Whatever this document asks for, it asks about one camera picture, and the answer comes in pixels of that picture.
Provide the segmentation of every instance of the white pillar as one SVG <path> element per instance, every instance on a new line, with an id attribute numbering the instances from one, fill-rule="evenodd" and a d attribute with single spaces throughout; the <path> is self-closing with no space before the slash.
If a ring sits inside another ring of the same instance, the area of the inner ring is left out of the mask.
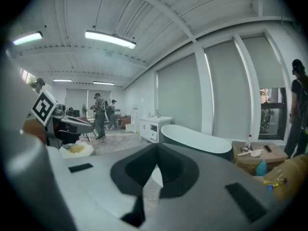
<path id="1" fill-rule="evenodd" d="M 214 96 L 211 72 L 205 58 L 204 49 L 198 43 L 194 44 L 194 54 L 197 61 L 201 88 L 201 132 L 213 135 Z"/>
<path id="2" fill-rule="evenodd" d="M 260 88 L 257 78 L 257 73 L 254 64 L 251 60 L 249 52 L 238 34 L 233 35 L 233 40 L 237 50 L 240 53 L 245 71 L 248 78 L 250 101 L 251 101 L 251 123 L 250 123 L 250 134 L 252 140 L 256 141 L 259 137 L 260 132 L 260 121 L 261 121 L 261 101 L 260 101 Z"/>

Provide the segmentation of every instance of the person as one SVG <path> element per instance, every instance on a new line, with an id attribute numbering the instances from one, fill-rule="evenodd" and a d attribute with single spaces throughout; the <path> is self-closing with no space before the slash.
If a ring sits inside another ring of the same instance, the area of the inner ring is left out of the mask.
<path id="1" fill-rule="evenodd" d="M 45 82 L 42 78 L 37 78 L 35 82 L 35 92 L 39 94 L 40 90 L 42 90 L 43 86 L 45 86 Z"/>
<path id="2" fill-rule="evenodd" d="M 110 112 L 110 123 L 109 123 L 109 126 L 108 126 L 108 130 L 111 130 L 111 128 L 112 128 L 112 125 L 114 125 L 115 126 L 115 128 L 117 128 L 116 127 L 116 106 L 115 106 L 115 103 L 116 103 L 116 100 L 112 100 L 111 101 L 111 105 L 110 105 L 110 107 L 109 107 L 109 112 Z"/>
<path id="3" fill-rule="evenodd" d="M 107 115 L 108 121 L 109 121 L 109 123 L 110 123 L 110 121 L 111 121 L 111 118 L 110 118 L 110 110 L 109 110 L 109 105 L 108 105 L 107 100 L 105 101 L 105 111 L 106 111 L 106 115 Z"/>
<path id="4" fill-rule="evenodd" d="M 308 76 L 305 67 L 299 59 L 292 62 L 293 75 L 296 79 L 292 82 L 292 104 L 290 122 L 299 129 L 297 151 L 294 156 L 304 154 L 308 144 Z"/>
<path id="5" fill-rule="evenodd" d="M 97 121 L 96 124 L 99 125 L 100 134 L 96 138 L 97 140 L 103 139 L 106 137 L 105 135 L 105 106 L 104 106 L 104 99 L 101 97 L 99 93 L 96 93 L 94 96 L 95 105 L 92 106 L 90 109 L 95 110 L 95 120 Z"/>

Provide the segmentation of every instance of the gray uniform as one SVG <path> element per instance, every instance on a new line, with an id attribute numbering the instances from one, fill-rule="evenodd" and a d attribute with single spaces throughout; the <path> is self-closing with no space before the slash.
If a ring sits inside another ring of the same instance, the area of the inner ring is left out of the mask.
<path id="1" fill-rule="evenodd" d="M 98 105 L 98 109 L 96 110 L 96 120 L 99 129 L 97 132 L 100 136 L 105 136 L 105 108 L 104 108 L 104 99 L 102 97 L 98 97 L 96 99 L 96 103 Z"/>
<path id="2" fill-rule="evenodd" d="M 110 105 L 110 108 L 109 108 L 109 112 L 110 112 L 110 123 L 109 123 L 109 126 L 108 126 L 108 128 L 110 129 L 110 128 L 112 128 L 112 125 L 114 125 L 115 126 L 115 128 L 116 128 L 116 108 L 115 108 L 116 106 L 114 105 L 114 104 L 112 104 L 112 105 Z"/>

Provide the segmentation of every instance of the ceiling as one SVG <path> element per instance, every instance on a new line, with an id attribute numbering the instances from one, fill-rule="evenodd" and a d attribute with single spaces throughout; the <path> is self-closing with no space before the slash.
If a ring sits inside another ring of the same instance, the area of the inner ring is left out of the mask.
<path id="1" fill-rule="evenodd" d="M 281 0 L 32 0 L 8 38 L 42 32 L 43 39 L 13 47 L 14 62 L 46 82 L 71 78 L 72 86 L 97 80 L 126 88 L 163 57 L 209 32 L 281 18 L 293 19 Z M 137 46 L 86 39 L 87 30 L 115 33 Z"/>

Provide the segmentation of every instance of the bottle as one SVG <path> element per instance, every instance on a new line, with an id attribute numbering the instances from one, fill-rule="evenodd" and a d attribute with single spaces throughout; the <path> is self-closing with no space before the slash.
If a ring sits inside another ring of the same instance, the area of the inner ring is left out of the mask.
<path id="1" fill-rule="evenodd" d="M 246 140 L 245 146 L 243 148 L 244 152 L 248 152 L 249 148 L 250 148 L 250 144 L 251 144 L 251 134 L 249 134 L 248 139 Z"/>

